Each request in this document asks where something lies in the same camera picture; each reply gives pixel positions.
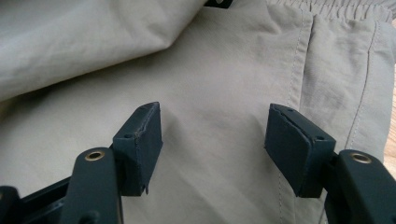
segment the rubber jaw pad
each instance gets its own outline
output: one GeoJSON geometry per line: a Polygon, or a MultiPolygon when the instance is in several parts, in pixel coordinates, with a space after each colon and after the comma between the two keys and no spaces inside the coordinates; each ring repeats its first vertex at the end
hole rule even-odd
{"type": "Polygon", "coordinates": [[[298,197],[318,198],[321,166],[332,158],[335,140],[296,110],[270,105],[265,148],[298,197]]]}
{"type": "Polygon", "coordinates": [[[136,109],[113,137],[113,149],[123,196],[141,196],[149,190],[149,180],[163,146],[160,104],[155,102],[136,109]]]}

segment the seam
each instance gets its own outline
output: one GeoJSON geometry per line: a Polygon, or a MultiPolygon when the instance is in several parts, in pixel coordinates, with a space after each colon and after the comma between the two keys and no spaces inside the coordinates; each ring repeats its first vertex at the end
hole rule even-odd
{"type": "Polygon", "coordinates": [[[364,87],[363,87],[363,93],[361,94],[361,101],[360,101],[360,103],[359,103],[359,107],[358,107],[358,111],[357,111],[357,116],[356,116],[356,128],[355,128],[355,131],[353,132],[353,136],[352,136],[352,139],[351,139],[351,142],[350,142],[350,145],[349,145],[349,148],[352,148],[353,147],[353,143],[355,142],[355,140],[356,140],[356,136],[358,135],[358,133],[359,133],[359,127],[360,127],[360,124],[361,124],[361,114],[363,113],[363,111],[364,111],[364,103],[363,103],[363,101],[364,101],[364,96],[367,94],[367,82],[368,82],[368,78],[371,76],[371,74],[373,73],[373,67],[372,67],[372,64],[373,64],[373,60],[374,60],[374,57],[375,57],[375,47],[376,47],[376,43],[378,42],[378,39],[379,39],[379,37],[380,37],[380,32],[381,32],[381,25],[380,25],[380,23],[378,22],[378,21],[376,21],[375,22],[375,35],[376,35],[376,37],[375,37],[375,42],[374,42],[374,44],[370,47],[370,49],[369,49],[369,57],[370,57],[370,59],[369,59],[369,62],[368,62],[368,64],[367,64],[367,75],[366,75],[366,80],[365,80],[365,82],[364,82],[364,87]]]}
{"type": "Polygon", "coordinates": [[[293,211],[293,218],[294,218],[294,223],[296,223],[296,197],[293,197],[293,206],[294,206],[294,211],[293,211]]]}
{"type": "MultiPolygon", "coordinates": [[[[291,99],[291,89],[292,89],[292,83],[294,80],[294,68],[295,68],[295,63],[296,63],[296,58],[297,58],[297,51],[298,51],[298,47],[300,46],[300,41],[301,41],[301,33],[303,32],[303,29],[305,27],[304,25],[304,12],[302,9],[300,9],[301,11],[301,29],[300,29],[300,33],[298,34],[298,39],[297,39],[297,45],[296,45],[296,50],[294,51],[294,58],[293,58],[293,66],[291,68],[291,76],[290,76],[290,84],[289,84],[289,96],[288,96],[288,102],[287,102],[287,106],[290,106],[290,99],[291,99]]],[[[278,177],[277,177],[277,181],[278,181],[278,199],[279,199],[279,221],[280,224],[283,224],[283,214],[282,214],[282,188],[281,188],[281,184],[280,184],[280,176],[281,176],[281,172],[279,171],[278,173],[278,177]]]]}
{"type": "Polygon", "coordinates": [[[327,223],[327,219],[324,217],[324,207],[323,207],[323,210],[322,210],[322,213],[320,214],[320,218],[319,218],[319,221],[318,221],[318,224],[320,224],[320,223],[322,223],[322,221],[324,221],[325,223],[327,223]]]}

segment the gray cloth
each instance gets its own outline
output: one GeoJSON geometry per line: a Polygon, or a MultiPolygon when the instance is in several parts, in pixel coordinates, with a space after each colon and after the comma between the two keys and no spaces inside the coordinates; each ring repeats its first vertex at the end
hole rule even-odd
{"type": "MultiPolygon", "coordinates": [[[[123,199],[126,223],[324,223],[323,200],[296,199],[263,148],[269,104],[298,109],[336,138],[337,151],[355,148],[382,159],[396,32],[389,16],[366,13],[372,7],[356,9],[356,18],[313,8],[260,0],[205,7],[169,49],[4,101],[0,185],[27,195],[70,175],[80,152],[109,146],[138,106],[159,101],[163,151],[150,194],[123,199]]],[[[132,40],[94,40],[82,50],[55,43],[64,48],[55,58],[77,58],[55,60],[52,49],[30,72],[81,75],[114,63],[106,57],[119,52],[132,56],[139,46],[132,40]]],[[[9,62],[7,69],[21,75],[15,82],[42,87],[39,77],[25,79],[28,67],[9,62]]],[[[23,90],[3,85],[4,99],[23,90]]]]}

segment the elastic waistband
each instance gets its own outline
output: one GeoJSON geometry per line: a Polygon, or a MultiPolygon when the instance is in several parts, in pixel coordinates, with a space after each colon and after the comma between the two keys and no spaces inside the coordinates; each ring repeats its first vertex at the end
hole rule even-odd
{"type": "Polygon", "coordinates": [[[327,19],[361,21],[371,18],[392,23],[396,18],[395,0],[267,0],[267,2],[298,7],[327,19]]]}

